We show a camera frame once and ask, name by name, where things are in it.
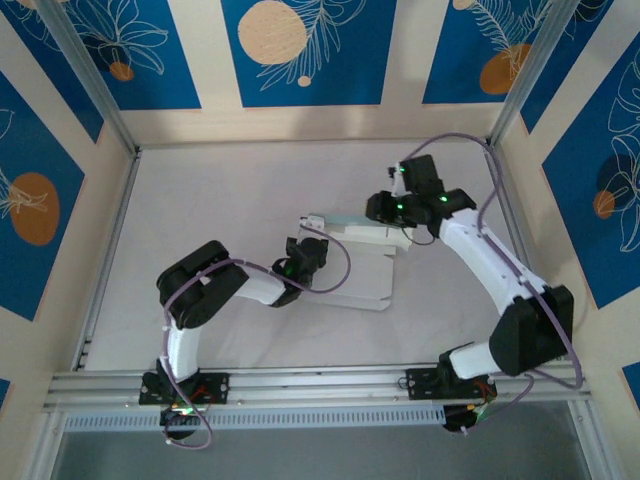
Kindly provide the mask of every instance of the orange circle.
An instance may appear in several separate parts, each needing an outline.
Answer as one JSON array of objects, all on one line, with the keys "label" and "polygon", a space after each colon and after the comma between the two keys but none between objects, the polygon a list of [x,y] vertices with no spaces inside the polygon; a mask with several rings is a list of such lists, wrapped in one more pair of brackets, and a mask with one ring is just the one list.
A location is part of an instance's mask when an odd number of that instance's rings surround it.
[{"label": "orange circle", "polygon": [[[509,92],[513,81],[516,79],[515,74],[520,71],[530,49],[531,45],[528,43],[514,45],[489,60],[480,74],[480,88],[482,88],[482,91],[489,95],[502,95]],[[511,69],[514,58],[515,74]]]},{"label": "orange circle", "polygon": [[616,208],[616,199],[613,196],[613,193],[608,192],[607,190],[603,190],[596,194],[596,197],[593,199],[593,209],[603,220],[609,218],[613,211]]},{"label": "orange circle", "polygon": [[128,82],[129,80],[133,80],[133,69],[126,63],[113,62],[109,66],[109,71],[116,80],[120,80],[121,82]]},{"label": "orange circle", "polygon": [[60,221],[58,192],[51,181],[39,173],[23,173],[11,185],[35,199],[46,195],[34,208],[24,202],[19,193],[9,190],[9,200],[17,203],[11,208],[11,223],[25,242],[42,247],[53,240]]}]

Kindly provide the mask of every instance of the aluminum frame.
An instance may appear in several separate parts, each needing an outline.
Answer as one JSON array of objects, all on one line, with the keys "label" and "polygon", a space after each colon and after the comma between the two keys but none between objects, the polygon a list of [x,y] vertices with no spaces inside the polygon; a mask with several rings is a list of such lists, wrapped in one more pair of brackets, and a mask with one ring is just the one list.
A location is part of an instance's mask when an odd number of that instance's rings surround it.
[{"label": "aluminum frame", "polygon": [[[114,128],[121,143],[132,157],[139,153],[130,132],[122,121],[113,97],[108,91],[95,65],[62,8],[55,0],[34,0],[45,25],[60,45],[74,72],[82,82],[98,110]],[[507,96],[504,107],[492,129],[490,141],[499,149],[500,141],[513,119],[518,115],[522,103],[527,98],[548,57],[551,55],[566,23],[575,10],[579,0],[559,2],[554,5],[549,19],[543,25],[534,42],[529,58],[517,77]],[[487,158],[489,168],[494,175],[496,165]],[[504,188],[498,192],[507,226],[514,244],[516,255],[530,268],[537,266],[530,246],[530,232],[517,195],[504,162],[499,158],[504,172]],[[82,356],[90,346],[91,336],[97,322],[104,291],[106,288],[113,257],[117,248],[122,225],[126,216],[129,198],[135,183],[139,157],[133,158],[131,169],[118,207],[114,227],[105,253],[100,276],[94,287],[93,300],[85,319],[82,335],[79,339],[72,370],[82,368]],[[231,374],[230,404],[216,407],[226,411],[272,411],[281,409],[330,409],[361,407],[386,407],[388,411],[407,406],[466,403],[465,400],[442,402],[410,401],[408,392],[398,386],[398,379],[404,376],[408,368],[428,367],[425,365],[381,365],[367,367],[331,367],[331,368],[278,368],[278,369],[236,369],[225,370]],[[569,362],[551,362],[545,371],[564,380],[573,379],[573,369]],[[157,412],[157,407],[140,407],[137,404],[141,376],[143,372],[66,372],[53,377],[44,412],[38,419],[37,441],[32,445],[31,463],[22,475],[23,480],[49,478],[53,472],[58,448],[69,415],[86,412],[127,412],[148,416]],[[520,393],[527,384],[521,377],[496,377],[500,396],[496,402],[508,402]],[[532,392],[523,401],[567,401],[576,431],[587,459],[591,475],[598,479],[622,479],[623,473],[618,467],[614,452],[609,446],[602,430],[595,406],[591,399],[588,384],[578,391],[537,378]]]}]

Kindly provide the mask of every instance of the black joint housing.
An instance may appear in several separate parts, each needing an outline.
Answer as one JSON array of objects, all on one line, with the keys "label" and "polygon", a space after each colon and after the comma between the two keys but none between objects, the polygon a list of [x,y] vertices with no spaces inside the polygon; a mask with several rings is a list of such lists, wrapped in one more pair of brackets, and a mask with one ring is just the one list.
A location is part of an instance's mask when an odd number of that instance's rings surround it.
[{"label": "black joint housing", "polygon": [[[229,252],[214,240],[162,272],[156,282],[162,306],[198,272],[228,258]],[[202,281],[196,282],[171,304],[169,311],[178,329],[197,328],[206,323],[249,279],[235,264],[220,267],[206,277],[210,280],[206,285]]]},{"label": "black joint housing", "polygon": [[406,371],[410,400],[454,400],[482,398],[482,387],[488,385],[489,376],[463,380],[456,375],[451,364],[451,352],[440,354],[438,365],[433,368],[412,368]]},{"label": "black joint housing", "polygon": [[[287,238],[286,253],[289,258],[277,260],[271,269],[278,275],[293,280],[303,287],[311,287],[313,274],[327,264],[329,241],[307,237],[300,243],[293,237]],[[285,282],[285,293],[272,307],[283,307],[296,300],[302,290]]]},{"label": "black joint housing", "polygon": [[[569,340],[573,330],[573,295],[564,286],[545,287],[541,294]],[[489,350],[500,369],[516,376],[567,353],[558,332],[535,297],[516,297],[489,339]]]},{"label": "black joint housing", "polygon": [[423,155],[400,162],[400,171],[406,191],[430,197],[444,192],[442,180],[438,178],[433,157]]}]

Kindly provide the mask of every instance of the black bracket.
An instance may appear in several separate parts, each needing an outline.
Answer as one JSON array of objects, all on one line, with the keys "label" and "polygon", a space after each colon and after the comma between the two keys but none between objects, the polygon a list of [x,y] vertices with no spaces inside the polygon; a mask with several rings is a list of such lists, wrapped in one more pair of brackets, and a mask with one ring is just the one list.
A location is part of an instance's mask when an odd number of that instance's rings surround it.
[{"label": "black bracket", "polygon": [[[184,400],[175,391],[160,360],[156,361],[158,373],[146,372],[140,387],[140,405],[168,405],[182,408]],[[228,373],[203,373],[198,371],[179,383],[180,388],[195,405],[226,405],[229,394]]]},{"label": "black bracket", "polygon": [[497,394],[495,385],[489,384],[489,375],[458,380],[455,385],[444,385],[437,367],[410,368],[406,376],[409,400],[483,400],[486,388]]}]

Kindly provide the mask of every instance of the beige circle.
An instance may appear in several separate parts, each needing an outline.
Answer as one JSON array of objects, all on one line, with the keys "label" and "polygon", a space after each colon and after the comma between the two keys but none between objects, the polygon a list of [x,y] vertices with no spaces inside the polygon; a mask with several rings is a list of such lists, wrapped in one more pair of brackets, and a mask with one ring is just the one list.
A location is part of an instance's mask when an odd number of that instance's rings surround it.
[{"label": "beige circle", "polygon": [[455,8],[456,10],[466,10],[474,3],[476,3],[476,0],[451,0],[453,8]]},{"label": "beige circle", "polygon": [[307,45],[307,30],[298,14],[285,3],[256,3],[238,24],[240,45],[254,62],[277,65],[293,60]]},{"label": "beige circle", "polygon": [[311,85],[311,78],[307,77],[306,75],[301,76],[298,79],[298,85],[300,85],[301,87],[308,87],[309,85]]},{"label": "beige circle", "polygon": [[[68,2],[69,0],[57,0],[58,3],[65,3]],[[33,4],[33,0],[16,0],[16,2],[18,2],[19,4],[30,8],[31,10],[35,10],[36,6]]]}]

